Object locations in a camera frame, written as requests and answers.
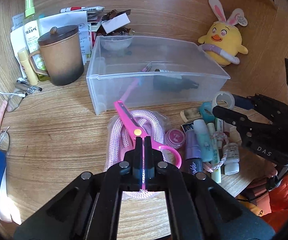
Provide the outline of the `pink pen on desk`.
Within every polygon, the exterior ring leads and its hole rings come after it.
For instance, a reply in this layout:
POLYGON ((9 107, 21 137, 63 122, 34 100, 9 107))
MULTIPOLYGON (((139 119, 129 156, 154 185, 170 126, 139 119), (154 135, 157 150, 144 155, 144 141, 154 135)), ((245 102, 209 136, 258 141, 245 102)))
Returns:
POLYGON ((4 100, 2 102, 1 107, 0 107, 0 128, 1 128, 2 120, 3 120, 4 114, 5 114, 5 110, 6 110, 7 105, 8 105, 8 102, 6 100, 4 100))

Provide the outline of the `dark green medicine bottle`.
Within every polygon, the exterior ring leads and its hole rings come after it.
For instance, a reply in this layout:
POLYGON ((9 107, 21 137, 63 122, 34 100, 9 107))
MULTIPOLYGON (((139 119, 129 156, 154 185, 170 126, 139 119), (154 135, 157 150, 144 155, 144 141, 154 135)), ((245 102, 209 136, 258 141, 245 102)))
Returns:
POLYGON ((189 78, 183 77, 182 75, 168 75, 173 73, 170 70, 163 70, 156 68, 154 70, 157 73, 162 73, 162 75, 156 75, 153 78, 153 87, 156 90, 164 92, 181 92, 182 90, 198 89, 199 84, 189 78))

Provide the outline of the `bowl of glass beads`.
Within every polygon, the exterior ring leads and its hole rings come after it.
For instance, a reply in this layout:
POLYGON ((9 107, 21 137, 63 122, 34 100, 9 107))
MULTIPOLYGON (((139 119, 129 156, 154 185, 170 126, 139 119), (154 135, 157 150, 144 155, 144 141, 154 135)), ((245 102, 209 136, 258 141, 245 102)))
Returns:
POLYGON ((103 36, 103 38, 100 38, 100 44, 105 50, 119 51, 130 46, 135 31, 132 28, 120 27, 108 34, 100 27, 96 34, 97 36, 103 36))

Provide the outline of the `teal tape roll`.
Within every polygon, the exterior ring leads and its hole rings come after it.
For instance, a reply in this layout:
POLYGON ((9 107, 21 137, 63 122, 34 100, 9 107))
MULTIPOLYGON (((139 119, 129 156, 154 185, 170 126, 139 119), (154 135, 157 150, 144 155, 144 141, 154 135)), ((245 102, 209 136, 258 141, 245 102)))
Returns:
POLYGON ((203 102, 199 107, 199 112, 201 118, 204 120, 206 124, 210 122, 215 122, 215 116, 212 113, 212 103, 211 102, 203 102))

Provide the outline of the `red white marker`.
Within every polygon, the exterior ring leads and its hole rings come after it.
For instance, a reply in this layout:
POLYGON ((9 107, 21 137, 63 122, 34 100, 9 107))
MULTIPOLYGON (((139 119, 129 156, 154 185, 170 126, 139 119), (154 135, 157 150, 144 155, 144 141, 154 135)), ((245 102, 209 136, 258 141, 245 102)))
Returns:
POLYGON ((102 6, 95 6, 95 7, 68 7, 68 8, 63 8, 60 10, 60 13, 65 13, 65 12, 73 12, 73 11, 104 11, 104 7, 102 6))

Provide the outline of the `pink pen blue charm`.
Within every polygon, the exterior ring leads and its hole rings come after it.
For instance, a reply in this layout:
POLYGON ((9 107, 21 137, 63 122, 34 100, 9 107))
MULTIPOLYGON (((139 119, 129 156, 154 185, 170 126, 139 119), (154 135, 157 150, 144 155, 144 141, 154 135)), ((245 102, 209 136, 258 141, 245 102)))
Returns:
MULTIPOLYGON (((149 72, 152 68, 152 62, 149 62, 142 70, 141 72, 149 72)), ((140 78, 135 77, 132 81, 132 83, 128 86, 124 94, 121 96, 120 100, 125 102, 127 98, 130 96, 131 92, 138 86, 140 83, 140 78)))

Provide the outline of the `white tape roll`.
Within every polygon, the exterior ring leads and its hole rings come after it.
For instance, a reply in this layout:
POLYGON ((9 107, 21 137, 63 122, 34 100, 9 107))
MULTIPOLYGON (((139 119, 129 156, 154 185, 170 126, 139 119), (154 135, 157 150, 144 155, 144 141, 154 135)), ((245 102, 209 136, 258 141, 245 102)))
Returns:
POLYGON ((216 106, 233 109, 235 106, 234 96, 227 91, 217 92, 212 100, 212 109, 216 106))

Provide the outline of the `white card box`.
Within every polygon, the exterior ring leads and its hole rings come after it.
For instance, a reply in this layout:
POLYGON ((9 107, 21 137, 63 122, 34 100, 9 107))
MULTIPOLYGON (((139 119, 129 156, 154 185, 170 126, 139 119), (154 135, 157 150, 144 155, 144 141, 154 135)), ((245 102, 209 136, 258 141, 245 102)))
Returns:
POLYGON ((124 27, 125 25, 129 24, 130 20, 126 13, 123 13, 119 16, 114 17, 111 20, 102 21, 101 26, 103 27, 104 31, 109 34, 116 29, 124 27))

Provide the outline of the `black purple cosmetic tube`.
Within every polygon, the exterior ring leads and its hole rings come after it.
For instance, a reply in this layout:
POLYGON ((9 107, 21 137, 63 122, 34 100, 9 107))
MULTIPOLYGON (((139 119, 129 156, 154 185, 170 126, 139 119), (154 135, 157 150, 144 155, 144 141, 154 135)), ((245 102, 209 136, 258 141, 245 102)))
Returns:
POLYGON ((201 149, 197 141, 194 130, 188 130, 186 135, 184 171, 188 174, 195 175, 203 172, 203 160, 201 158, 201 149))

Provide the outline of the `white ointment tube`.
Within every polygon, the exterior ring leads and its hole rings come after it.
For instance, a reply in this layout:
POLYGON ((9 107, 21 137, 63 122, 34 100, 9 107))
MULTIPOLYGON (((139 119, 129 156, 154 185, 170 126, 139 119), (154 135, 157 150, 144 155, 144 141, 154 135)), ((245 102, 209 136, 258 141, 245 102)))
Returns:
POLYGON ((223 132, 228 137, 229 142, 235 142, 241 145, 241 137, 236 127, 230 125, 219 118, 215 118, 216 131, 223 132))

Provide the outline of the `pale yellow lip balm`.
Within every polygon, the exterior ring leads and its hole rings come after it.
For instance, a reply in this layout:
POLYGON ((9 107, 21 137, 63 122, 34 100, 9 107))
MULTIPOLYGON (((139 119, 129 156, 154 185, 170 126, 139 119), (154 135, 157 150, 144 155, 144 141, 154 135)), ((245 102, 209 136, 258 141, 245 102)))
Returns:
POLYGON ((213 159, 211 161, 213 172, 211 173, 211 178, 216 183, 220 184, 221 183, 221 170, 220 170, 220 167, 215 169, 215 167, 220 162, 218 143, 217 143, 217 139, 216 139, 216 136, 215 136, 215 133, 216 133, 215 124, 210 122, 210 123, 207 124, 207 128, 209 129, 210 139, 211 139, 212 148, 213 148, 213 159))

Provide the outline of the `yellow tube beside mug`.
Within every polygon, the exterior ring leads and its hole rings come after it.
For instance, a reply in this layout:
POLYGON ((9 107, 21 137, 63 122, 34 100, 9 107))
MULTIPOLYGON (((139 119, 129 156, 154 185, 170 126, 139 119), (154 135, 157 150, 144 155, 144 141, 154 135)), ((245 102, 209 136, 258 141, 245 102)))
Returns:
POLYGON ((33 86, 37 85, 39 79, 29 62, 29 54, 26 48, 22 48, 18 51, 18 58, 20 64, 24 68, 24 72, 28 78, 28 82, 33 86))

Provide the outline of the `mint green eraser stick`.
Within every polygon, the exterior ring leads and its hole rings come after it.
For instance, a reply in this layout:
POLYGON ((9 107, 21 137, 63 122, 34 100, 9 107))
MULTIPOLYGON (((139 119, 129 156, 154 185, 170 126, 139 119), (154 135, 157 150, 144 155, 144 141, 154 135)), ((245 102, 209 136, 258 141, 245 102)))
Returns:
POLYGON ((197 141, 201 150, 201 158, 203 162, 213 160, 213 148, 210 139, 209 129, 203 119, 197 119, 193 122, 194 132, 197 136, 197 141))

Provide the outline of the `blue Max staples box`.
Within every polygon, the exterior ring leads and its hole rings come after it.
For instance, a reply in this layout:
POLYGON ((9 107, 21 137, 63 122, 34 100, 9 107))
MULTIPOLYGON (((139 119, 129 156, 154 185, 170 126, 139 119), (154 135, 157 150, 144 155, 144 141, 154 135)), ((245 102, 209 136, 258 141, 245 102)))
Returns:
POLYGON ((190 131, 190 130, 194 130, 194 124, 192 122, 189 122, 189 123, 185 123, 183 125, 181 125, 181 128, 183 130, 184 133, 186 133, 187 131, 190 131))

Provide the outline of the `brown lidded ceramic mug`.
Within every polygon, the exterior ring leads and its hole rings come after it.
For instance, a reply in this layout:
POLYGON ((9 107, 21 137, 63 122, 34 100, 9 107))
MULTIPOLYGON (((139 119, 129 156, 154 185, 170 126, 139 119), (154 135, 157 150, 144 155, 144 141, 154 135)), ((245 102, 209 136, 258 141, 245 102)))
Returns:
POLYGON ((77 25, 52 27, 38 39, 39 50, 29 55, 41 53, 47 72, 32 66, 36 74, 48 76, 55 86, 65 86, 76 81, 84 72, 79 32, 77 25))

